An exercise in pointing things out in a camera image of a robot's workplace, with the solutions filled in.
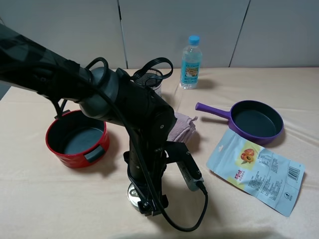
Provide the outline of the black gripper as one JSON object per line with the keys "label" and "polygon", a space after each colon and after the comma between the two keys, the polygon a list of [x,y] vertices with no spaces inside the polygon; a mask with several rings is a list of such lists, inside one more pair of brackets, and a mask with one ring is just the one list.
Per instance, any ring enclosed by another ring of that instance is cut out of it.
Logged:
{"label": "black gripper", "polygon": [[[168,199],[166,195],[162,195],[161,178],[166,169],[164,145],[168,138],[169,127],[154,126],[151,129],[127,127],[126,130],[130,138],[130,148],[124,153],[124,158],[128,164],[128,177],[131,183],[139,197],[152,197],[150,189],[152,185],[160,206],[163,209],[167,208]],[[141,199],[138,202],[138,209],[145,216],[162,214],[155,200]]]}

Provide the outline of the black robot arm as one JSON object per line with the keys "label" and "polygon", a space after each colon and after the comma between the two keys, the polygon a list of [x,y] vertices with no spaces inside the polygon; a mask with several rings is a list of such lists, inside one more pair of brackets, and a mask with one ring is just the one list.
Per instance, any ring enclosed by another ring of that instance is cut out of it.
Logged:
{"label": "black robot arm", "polygon": [[44,96],[58,114],[58,102],[64,99],[79,104],[90,118],[124,126],[130,138],[124,160],[140,198],[139,210],[145,215],[164,214],[168,205],[161,190],[164,146],[176,118],[166,101],[135,80],[167,59],[152,60],[132,76],[120,68],[111,70],[104,58],[100,61],[102,72],[91,66],[83,68],[4,25],[0,27],[0,80]]}

